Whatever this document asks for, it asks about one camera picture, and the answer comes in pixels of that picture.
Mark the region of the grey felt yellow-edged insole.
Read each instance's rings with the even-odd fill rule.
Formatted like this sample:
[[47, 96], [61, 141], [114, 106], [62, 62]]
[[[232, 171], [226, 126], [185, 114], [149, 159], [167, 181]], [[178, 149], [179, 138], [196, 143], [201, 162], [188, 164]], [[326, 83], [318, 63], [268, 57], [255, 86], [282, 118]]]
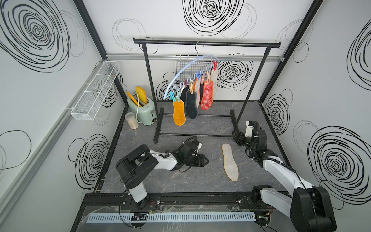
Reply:
[[235, 159], [233, 157], [232, 147], [229, 144], [222, 145], [223, 152], [223, 167], [228, 176], [228, 178], [236, 182], [239, 179], [239, 169]]

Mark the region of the orange fuzzy insole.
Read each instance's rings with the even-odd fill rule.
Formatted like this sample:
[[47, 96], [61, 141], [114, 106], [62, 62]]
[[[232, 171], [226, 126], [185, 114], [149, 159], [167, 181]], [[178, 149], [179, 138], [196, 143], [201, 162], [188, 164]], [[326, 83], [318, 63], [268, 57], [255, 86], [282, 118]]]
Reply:
[[182, 100], [173, 102], [174, 113], [173, 119], [177, 126], [183, 126], [186, 122], [185, 104]]

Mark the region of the light blue clip hanger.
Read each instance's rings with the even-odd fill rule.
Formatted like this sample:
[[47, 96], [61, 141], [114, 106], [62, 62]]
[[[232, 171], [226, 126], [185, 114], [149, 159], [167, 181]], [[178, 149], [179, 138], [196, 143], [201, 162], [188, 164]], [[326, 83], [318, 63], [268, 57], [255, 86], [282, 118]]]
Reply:
[[173, 41], [173, 40], [164, 40], [161, 41], [162, 44], [166, 45], [194, 45], [196, 50], [195, 59], [189, 61], [182, 69], [175, 73], [174, 78], [168, 82], [168, 86], [162, 96], [162, 99], [170, 99], [170, 91], [172, 91], [173, 83], [178, 83], [177, 79], [181, 78], [182, 80], [188, 77], [188, 74], [194, 74], [195, 77], [192, 80], [196, 79], [198, 71], [210, 71], [213, 65], [213, 61], [216, 61], [217, 64], [220, 63], [220, 60], [217, 56], [214, 55], [203, 55], [199, 56], [197, 51], [197, 46], [225, 46], [223, 42], [212, 42], [212, 41]]

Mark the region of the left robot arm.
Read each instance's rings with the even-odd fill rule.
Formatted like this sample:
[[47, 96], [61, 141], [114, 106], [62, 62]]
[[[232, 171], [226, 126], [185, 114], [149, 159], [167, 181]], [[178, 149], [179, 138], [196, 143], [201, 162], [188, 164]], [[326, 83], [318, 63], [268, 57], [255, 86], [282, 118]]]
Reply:
[[201, 147], [196, 136], [185, 140], [177, 149], [164, 153], [140, 145], [116, 163], [120, 182], [125, 185], [134, 202], [140, 203], [147, 198], [143, 181], [153, 170], [180, 171], [183, 166], [190, 169], [208, 165], [209, 160], [199, 153]]

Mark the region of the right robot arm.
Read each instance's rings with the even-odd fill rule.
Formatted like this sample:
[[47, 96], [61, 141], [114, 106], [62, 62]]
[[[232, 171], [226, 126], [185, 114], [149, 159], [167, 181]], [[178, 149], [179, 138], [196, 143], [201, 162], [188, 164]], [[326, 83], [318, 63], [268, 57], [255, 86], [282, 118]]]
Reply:
[[268, 149], [267, 134], [256, 121], [247, 121], [246, 130], [233, 131], [234, 142], [245, 147], [252, 161], [273, 175], [286, 189], [280, 193], [270, 185], [253, 188], [253, 204], [272, 206], [287, 216], [298, 232], [334, 232], [337, 223], [328, 191], [299, 176], [277, 154]]

